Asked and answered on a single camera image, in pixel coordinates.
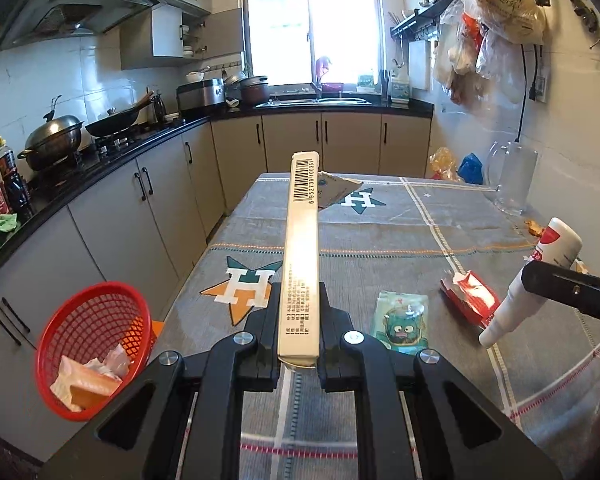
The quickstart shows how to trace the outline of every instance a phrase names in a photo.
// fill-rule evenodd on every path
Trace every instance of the lower cabinet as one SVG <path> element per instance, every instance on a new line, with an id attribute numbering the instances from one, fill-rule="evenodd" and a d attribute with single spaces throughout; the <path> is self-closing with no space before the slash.
<path id="1" fill-rule="evenodd" d="M 74 199 L 69 210 L 104 277 L 135 287 L 152 318 L 163 320 L 178 275 L 160 238 L 140 171 L 135 160 L 128 162 Z"/>
<path id="2" fill-rule="evenodd" d="M 206 235 L 180 136 L 143 153 L 136 162 L 167 254 L 184 280 L 205 251 Z"/>
<path id="3" fill-rule="evenodd" d="M 0 438 L 44 462 L 82 424 L 64 420 L 44 404 L 34 378 L 34 349 L 1 310 L 0 321 Z"/>
<path id="4" fill-rule="evenodd" d="M 228 212 L 267 171 L 260 116 L 218 121 L 211 125 Z"/>
<path id="5" fill-rule="evenodd" d="M 329 173 L 378 174 L 380 115 L 322 114 L 322 153 Z"/>
<path id="6" fill-rule="evenodd" d="M 224 193 L 220 183 L 211 124 L 192 128 L 184 132 L 181 138 L 205 236 L 209 236 L 224 214 Z"/>
<path id="7" fill-rule="evenodd" d="M 281 114 L 262 117 L 267 171 L 288 173 L 296 152 L 318 152 L 322 168 L 322 125 L 320 114 Z"/>
<path id="8" fill-rule="evenodd" d="M 20 331 L 37 345 L 54 312 L 77 292 L 101 281 L 65 207 L 0 269 L 0 309 L 9 316 L 14 332 Z"/>
<path id="9" fill-rule="evenodd" d="M 383 115 L 380 174 L 424 178 L 430 130 L 430 119 Z"/>

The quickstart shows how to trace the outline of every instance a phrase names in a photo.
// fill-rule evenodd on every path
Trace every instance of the table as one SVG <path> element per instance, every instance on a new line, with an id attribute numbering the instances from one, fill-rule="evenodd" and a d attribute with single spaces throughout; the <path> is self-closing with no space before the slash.
<path id="1" fill-rule="evenodd" d="M 495 208 L 486 187 L 354 177 L 360 189 L 319 213 L 320 280 L 331 305 L 368 333 L 382 290 L 426 294 L 429 346 L 571 476 L 600 402 L 600 322 L 549 301 L 484 349 L 479 329 L 445 303 L 440 278 L 474 270 L 502 298 L 536 238 Z M 174 302 L 154 356 L 206 351 L 266 306 L 267 280 L 280 281 L 287 190 L 288 174 L 254 183 Z M 283 368 L 273 394 L 245 394 L 243 413 L 241 478 L 357 477 L 353 394 L 323 393 L 315 371 Z"/>

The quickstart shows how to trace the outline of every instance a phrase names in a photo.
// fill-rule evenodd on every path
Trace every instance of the white cutting board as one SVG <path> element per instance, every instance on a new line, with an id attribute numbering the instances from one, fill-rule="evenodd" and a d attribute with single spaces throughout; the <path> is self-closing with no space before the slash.
<path id="1" fill-rule="evenodd" d="M 411 41 L 409 44 L 409 86 L 429 90 L 431 81 L 431 43 Z"/>

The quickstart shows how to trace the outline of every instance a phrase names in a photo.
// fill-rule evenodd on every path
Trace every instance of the white bowl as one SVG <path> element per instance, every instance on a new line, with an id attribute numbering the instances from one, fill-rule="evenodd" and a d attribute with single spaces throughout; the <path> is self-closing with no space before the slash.
<path id="1" fill-rule="evenodd" d="M 198 81 L 202 81 L 205 78 L 204 72 L 189 72 L 187 75 L 187 82 L 189 83 L 197 83 Z"/>

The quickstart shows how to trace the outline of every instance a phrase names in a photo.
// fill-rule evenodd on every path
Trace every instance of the wall shelf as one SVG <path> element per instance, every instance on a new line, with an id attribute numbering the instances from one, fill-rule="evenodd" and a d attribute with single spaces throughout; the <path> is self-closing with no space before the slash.
<path id="1" fill-rule="evenodd" d="M 391 29 L 391 37 L 399 38 L 402 36 L 403 40 L 407 42 L 414 41 L 420 30 L 437 23 L 442 13 L 445 12 L 446 8 L 453 1 L 435 0 L 426 9 L 415 9 L 415 12 L 411 16 Z"/>

